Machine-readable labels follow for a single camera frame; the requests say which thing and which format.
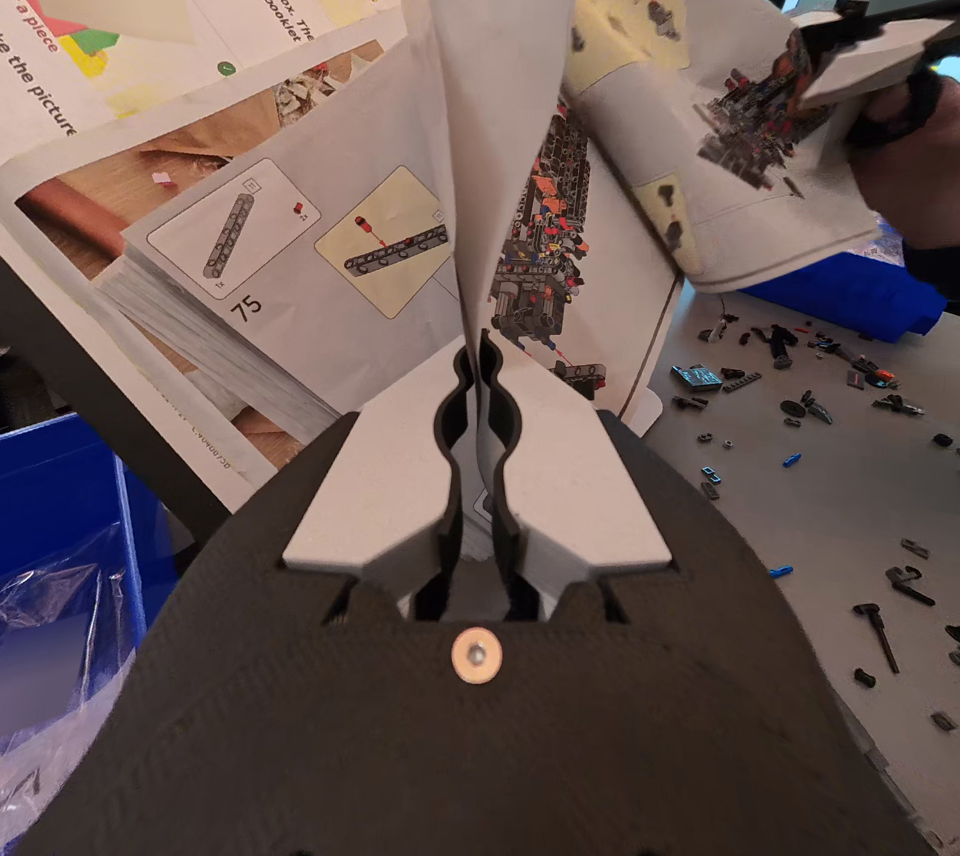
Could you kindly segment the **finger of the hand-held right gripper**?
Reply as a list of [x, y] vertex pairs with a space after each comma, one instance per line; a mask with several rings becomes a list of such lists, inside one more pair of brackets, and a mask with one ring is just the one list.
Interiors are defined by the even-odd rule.
[[958, 25], [883, 25], [869, 39], [822, 55], [798, 106], [833, 106], [903, 82], [926, 58], [958, 55], [958, 39]]
[[892, 39], [894, 43], [916, 43], [921, 48], [958, 36], [958, 8], [906, 13], [888, 19], [867, 16], [865, 11], [811, 11], [794, 19], [807, 48], [850, 48], [859, 43]]

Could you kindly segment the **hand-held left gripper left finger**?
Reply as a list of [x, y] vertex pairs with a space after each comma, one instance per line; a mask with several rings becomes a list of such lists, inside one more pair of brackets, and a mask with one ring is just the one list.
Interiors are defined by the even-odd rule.
[[455, 446], [474, 373], [460, 336], [346, 416], [329, 467], [282, 552], [285, 572], [365, 585], [412, 620], [449, 609], [463, 538]]

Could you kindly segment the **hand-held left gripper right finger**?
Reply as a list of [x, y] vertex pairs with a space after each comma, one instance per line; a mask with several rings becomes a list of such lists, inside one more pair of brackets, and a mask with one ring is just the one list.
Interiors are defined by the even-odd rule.
[[477, 350], [477, 400], [477, 463], [509, 620], [548, 618], [572, 585], [673, 562], [608, 429], [640, 439], [616, 416], [489, 330]]

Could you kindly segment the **thick lego instruction booklet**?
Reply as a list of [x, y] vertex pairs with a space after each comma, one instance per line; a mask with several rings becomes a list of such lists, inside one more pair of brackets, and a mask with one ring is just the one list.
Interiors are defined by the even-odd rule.
[[[798, 27], [766, 0], [576, 0], [481, 324], [631, 418], [684, 276], [764, 283], [877, 234]], [[421, 53], [402, 41], [323, 108], [132, 226], [95, 286], [300, 442], [462, 336]]]

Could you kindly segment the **person's right forearm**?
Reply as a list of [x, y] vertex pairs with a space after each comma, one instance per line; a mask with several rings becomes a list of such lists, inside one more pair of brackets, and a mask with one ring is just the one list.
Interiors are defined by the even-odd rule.
[[907, 273], [935, 289], [945, 310], [959, 316], [959, 246], [918, 248], [904, 241], [902, 255]]

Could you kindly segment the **scattered loose lego pieces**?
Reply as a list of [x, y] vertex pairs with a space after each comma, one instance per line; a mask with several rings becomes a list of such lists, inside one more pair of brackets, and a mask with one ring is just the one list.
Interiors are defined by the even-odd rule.
[[802, 345], [782, 371], [734, 349], [671, 354], [763, 374], [700, 412], [667, 405], [649, 441], [691, 481], [712, 467], [714, 506], [768, 568], [792, 568], [774, 584], [866, 727], [957, 743], [958, 444], [934, 440], [958, 438], [957, 411], [906, 387], [924, 414], [877, 406], [884, 389]]

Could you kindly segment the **person's right hand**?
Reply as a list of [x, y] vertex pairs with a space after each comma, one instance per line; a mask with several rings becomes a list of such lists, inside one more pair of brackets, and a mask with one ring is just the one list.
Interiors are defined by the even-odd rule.
[[949, 76], [940, 81], [924, 126], [849, 154], [864, 201], [915, 250], [959, 245], [959, 83]]

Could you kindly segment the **blue plastic bin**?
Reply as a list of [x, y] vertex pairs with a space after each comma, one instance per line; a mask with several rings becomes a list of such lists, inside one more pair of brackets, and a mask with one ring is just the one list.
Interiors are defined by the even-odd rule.
[[948, 305], [904, 267], [850, 252], [742, 292], [889, 344], [905, 334], [929, 334]]
[[2, 436], [2, 575], [47, 560], [126, 560], [141, 580], [138, 649], [177, 582], [165, 506], [77, 415]]

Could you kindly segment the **clear plastic bag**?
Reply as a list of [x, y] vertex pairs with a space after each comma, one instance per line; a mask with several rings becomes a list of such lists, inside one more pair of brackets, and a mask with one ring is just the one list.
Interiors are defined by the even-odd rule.
[[50, 557], [2, 574], [2, 854], [16, 852], [102, 730], [142, 618], [126, 559]]

